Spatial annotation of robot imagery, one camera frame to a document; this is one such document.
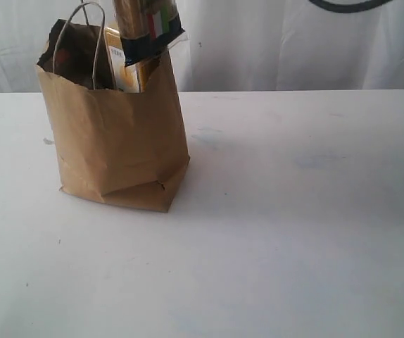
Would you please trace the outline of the kraft pouch with orange label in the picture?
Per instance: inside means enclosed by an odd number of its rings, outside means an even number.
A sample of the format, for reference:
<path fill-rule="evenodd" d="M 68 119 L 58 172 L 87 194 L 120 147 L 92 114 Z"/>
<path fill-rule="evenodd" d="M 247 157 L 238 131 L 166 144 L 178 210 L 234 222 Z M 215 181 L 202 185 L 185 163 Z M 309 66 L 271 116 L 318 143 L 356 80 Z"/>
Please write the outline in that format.
<path fill-rule="evenodd" d="M 52 60 L 52 66 L 54 73 L 59 74 L 64 72 L 72 65 L 72 55 L 68 49 L 62 47 L 55 54 L 55 59 Z"/>

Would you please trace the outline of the spaghetti package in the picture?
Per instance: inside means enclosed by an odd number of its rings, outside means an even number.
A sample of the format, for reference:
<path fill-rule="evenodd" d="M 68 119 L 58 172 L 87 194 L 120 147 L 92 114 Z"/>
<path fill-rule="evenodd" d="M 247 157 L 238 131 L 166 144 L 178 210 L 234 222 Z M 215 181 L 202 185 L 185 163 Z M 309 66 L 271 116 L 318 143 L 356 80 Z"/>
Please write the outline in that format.
<path fill-rule="evenodd" d="M 126 66 L 155 56 L 184 33 L 173 0 L 115 0 L 113 6 Z"/>

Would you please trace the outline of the brown paper shopping bag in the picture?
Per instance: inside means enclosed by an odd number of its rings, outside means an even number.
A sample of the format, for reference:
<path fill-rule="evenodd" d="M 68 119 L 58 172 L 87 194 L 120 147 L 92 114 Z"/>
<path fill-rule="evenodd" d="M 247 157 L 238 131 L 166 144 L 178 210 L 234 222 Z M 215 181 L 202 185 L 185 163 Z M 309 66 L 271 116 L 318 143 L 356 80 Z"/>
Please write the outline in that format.
<path fill-rule="evenodd" d="M 143 92 L 115 88 L 104 24 L 57 20 L 37 75 L 53 131 L 61 189 L 103 204 L 166 212 L 190 156 L 169 45 Z M 54 54 L 72 65 L 55 74 Z"/>

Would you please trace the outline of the millet bottle with white cap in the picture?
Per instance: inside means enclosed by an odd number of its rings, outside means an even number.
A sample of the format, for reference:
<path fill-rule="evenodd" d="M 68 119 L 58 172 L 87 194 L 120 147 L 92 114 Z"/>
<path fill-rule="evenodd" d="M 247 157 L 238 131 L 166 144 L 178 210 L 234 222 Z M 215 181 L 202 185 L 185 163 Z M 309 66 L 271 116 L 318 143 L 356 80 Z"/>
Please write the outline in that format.
<path fill-rule="evenodd" d="M 115 23 L 106 26 L 104 35 L 115 88 L 127 93 L 143 92 L 159 66 L 160 56 L 126 66 L 118 26 Z"/>

